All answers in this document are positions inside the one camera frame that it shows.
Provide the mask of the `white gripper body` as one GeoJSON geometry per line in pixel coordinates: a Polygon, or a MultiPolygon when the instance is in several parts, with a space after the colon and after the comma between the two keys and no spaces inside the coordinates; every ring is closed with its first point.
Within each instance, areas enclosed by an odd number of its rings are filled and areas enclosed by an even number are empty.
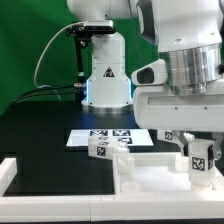
{"type": "Polygon", "coordinates": [[[175,96],[165,84],[165,61],[159,59],[131,75],[136,86],[133,110],[143,129],[224,132],[224,78],[207,84],[207,92],[175,96]]]}

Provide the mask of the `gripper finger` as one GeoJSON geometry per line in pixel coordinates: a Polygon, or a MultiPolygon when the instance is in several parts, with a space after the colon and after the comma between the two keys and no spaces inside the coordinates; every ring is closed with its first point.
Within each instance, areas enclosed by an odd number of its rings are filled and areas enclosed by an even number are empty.
{"type": "Polygon", "coordinates": [[[222,156],[221,147],[224,144],[224,133],[213,133],[213,139],[215,140],[212,147],[215,160],[219,160],[222,156]]]}
{"type": "Polygon", "coordinates": [[[186,133],[183,131],[174,131],[173,132],[174,142],[180,147],[181,155],[188,155],[188,144],[186,133]]]}

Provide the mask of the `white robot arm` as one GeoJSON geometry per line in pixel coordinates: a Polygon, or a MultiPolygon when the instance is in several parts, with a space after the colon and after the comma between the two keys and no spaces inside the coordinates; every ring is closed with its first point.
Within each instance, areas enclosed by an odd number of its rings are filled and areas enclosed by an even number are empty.
{"type": "Polygon", "coordinates": [[[82,106],[114,112],[131,103],[143,129],[213,132],[213,155],[224,140],[221,64],[224,0],[67,0],[93,39],[92,74],[82,106]],[[137,17],[158,59],[125,75],[118,18],[137,17]]]}

